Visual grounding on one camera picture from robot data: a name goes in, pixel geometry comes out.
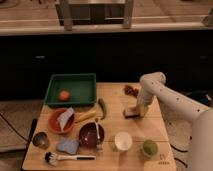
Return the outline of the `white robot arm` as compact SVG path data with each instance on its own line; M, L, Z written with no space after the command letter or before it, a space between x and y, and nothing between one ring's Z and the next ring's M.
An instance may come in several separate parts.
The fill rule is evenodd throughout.
M165 82L166 77L162 72L142 75L137 108L139 111L147 108L156 96L171 109L179 112L192 124L186 171L213 171L213 108L166 87Z

